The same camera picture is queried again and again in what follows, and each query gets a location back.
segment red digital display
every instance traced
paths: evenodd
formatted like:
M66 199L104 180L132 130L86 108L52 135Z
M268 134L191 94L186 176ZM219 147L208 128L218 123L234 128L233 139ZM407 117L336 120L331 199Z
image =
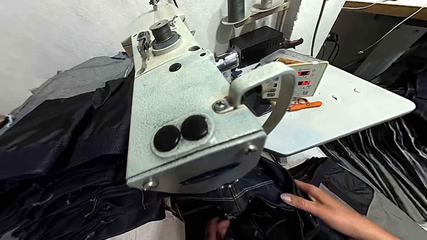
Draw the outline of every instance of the red digital display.
M302 72L298 72L297 76L307 76L310 74L310 71L302 71Z
M309 85L311 81L302 81L302 82L298 82L298 86L299 85Z

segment industrial sewing machine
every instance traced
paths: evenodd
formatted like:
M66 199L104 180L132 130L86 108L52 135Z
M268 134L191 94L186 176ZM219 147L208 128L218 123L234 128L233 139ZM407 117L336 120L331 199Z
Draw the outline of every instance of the industrial sewing machine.
M222 72L239 65L239 50L215 56L202 49L171 4L154 6L131 29L122 42L135 64L127 184L204 193L248 173L290 105L296 71L272 62L230 84ZM250 89L271 89L275 78L280 96L261 126L241 99Z

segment gray thread spool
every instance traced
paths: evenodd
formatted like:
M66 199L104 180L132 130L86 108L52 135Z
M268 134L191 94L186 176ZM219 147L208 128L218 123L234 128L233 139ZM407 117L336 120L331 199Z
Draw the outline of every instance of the gray thread spool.
M260 9L269 9L273 4L273 0L261 0Z
M161 20L150 27L156 42L161 43L169 40L172 37L172 31L170 30L169 21Z
M244 17L245 0L228 0L228 22L238 22Z

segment hand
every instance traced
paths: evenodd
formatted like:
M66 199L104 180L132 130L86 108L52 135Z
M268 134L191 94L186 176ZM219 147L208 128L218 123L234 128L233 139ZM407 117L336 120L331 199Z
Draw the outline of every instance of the hand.
M302 191L308 194L312 201L283 193L281 197L285 203L316 215L331 228L354 239L398 239L353 209L347 208L318 187L298 180L295 182Z
M219 221L219 217L212 218L206 225L205 240L223 240L229 226L228 220Z

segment jeans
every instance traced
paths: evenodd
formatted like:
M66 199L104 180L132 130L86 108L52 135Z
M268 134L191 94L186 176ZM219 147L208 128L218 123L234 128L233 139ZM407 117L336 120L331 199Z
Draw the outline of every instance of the jeans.
M282 193L303 196L286 169L268 160L236 182L204 194L173 195L173 210L185 223L187 240L203 239L208 220L231 221L226 237L239 239L343 239L317 218L287 205Z

